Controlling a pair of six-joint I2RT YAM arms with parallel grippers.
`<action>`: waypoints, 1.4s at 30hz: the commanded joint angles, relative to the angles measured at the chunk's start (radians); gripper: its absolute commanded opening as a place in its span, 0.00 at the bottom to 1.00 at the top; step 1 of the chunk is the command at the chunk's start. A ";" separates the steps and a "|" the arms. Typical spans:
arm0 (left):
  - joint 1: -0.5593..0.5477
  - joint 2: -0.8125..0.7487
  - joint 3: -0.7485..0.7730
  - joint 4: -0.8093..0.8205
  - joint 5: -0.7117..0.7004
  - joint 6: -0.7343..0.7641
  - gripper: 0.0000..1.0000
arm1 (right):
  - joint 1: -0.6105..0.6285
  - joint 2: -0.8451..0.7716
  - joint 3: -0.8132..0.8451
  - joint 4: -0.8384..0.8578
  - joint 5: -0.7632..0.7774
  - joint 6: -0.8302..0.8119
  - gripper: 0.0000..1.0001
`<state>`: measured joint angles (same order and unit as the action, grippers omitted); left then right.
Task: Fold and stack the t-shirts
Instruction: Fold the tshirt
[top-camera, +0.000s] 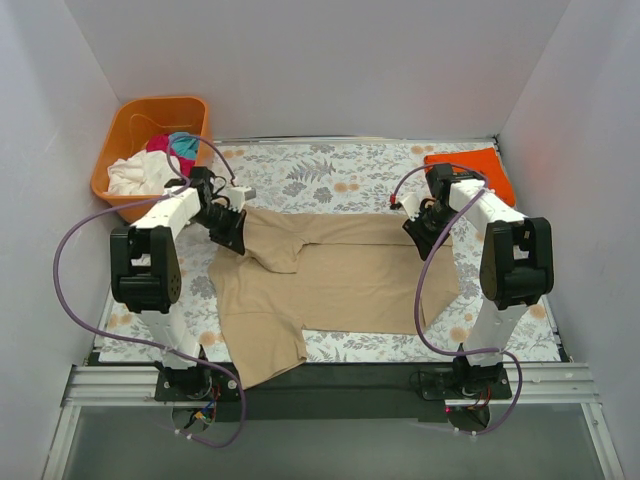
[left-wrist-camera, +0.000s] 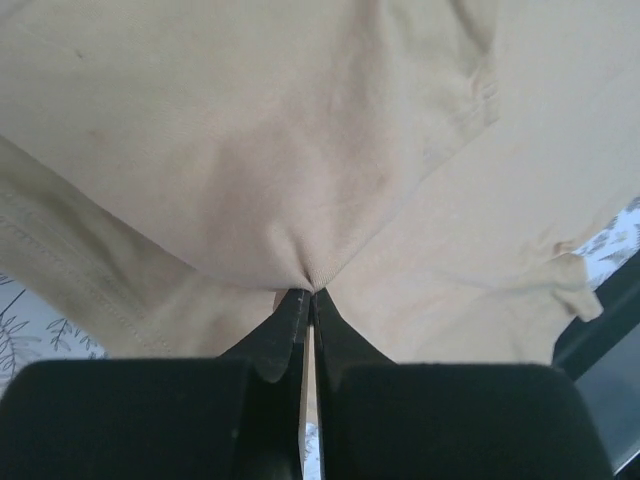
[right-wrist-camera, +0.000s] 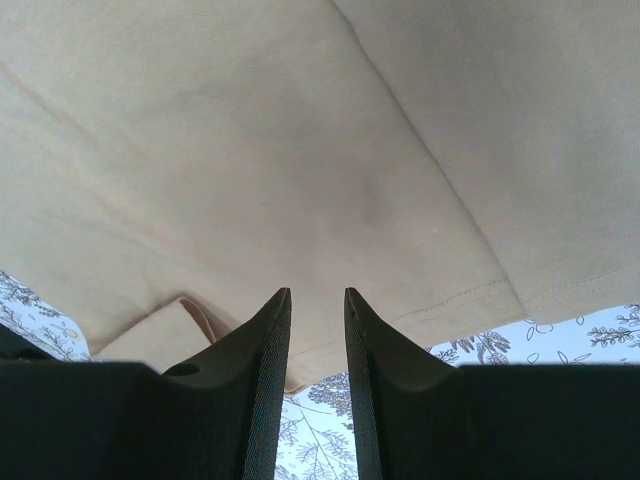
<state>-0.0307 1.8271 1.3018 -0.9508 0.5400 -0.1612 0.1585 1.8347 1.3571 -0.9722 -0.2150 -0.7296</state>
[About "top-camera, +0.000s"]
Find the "beige t-shirt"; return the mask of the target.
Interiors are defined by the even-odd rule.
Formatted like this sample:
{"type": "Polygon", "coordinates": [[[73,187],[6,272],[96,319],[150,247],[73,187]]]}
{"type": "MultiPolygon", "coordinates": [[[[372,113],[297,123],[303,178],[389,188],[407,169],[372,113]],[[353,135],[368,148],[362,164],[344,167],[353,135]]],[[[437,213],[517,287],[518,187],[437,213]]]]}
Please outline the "beige t-shirt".
{"type": "Polygon", "coordinates": [[[209,266],[222,335],[244,388],[307,358],[306,330],[413,334],[459,295],[452,243],[429,267],[399,214],[251,209],[246,252],[209,266]]]}

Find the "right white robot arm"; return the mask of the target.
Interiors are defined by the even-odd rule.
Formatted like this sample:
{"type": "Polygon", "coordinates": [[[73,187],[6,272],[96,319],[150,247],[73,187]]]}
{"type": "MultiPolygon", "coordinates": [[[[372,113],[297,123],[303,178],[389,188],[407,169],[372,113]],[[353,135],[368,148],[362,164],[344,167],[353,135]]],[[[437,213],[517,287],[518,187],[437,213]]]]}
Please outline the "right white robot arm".
{"type": "Polygon", "coordinates": [[[422,170],[432,198],[393,193],[390,206],[405,212],[403,229],[426,267],[458,220],[465,219],[483,234],[483,302],[467,339],[447,352],[451,365],[420,372],[416,382],[426,400],[487,401],[494,394],[509,395],[503,363],[509,355],[507,343],[527,309],[554,285],[551,225],[507,205],[490,189],[488,178],[469,167],[436,163],[422,170]]]}

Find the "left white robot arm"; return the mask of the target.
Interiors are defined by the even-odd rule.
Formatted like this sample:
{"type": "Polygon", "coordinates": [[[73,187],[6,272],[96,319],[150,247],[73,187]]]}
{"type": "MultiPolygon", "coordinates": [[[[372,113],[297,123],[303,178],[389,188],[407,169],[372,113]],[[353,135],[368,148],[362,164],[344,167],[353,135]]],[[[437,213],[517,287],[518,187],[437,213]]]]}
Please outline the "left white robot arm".
{"type": "Polygon", "coordinates": [[[215,180],[216,175],[206,167],[194,167],[187,180],[169,180],[164,200],[110,235],[114,300],[136,314],[149,330],[161,350],[155,366],[168,386],[193,400],[211,392],[213,377],[202,364],[206,356],[201,343],[171,311],[182,290],[175,241],[194,222],[208,230],[212,242],[244,254],[245,206],[256,197],[251,187],[217,188],[215,180]]]}

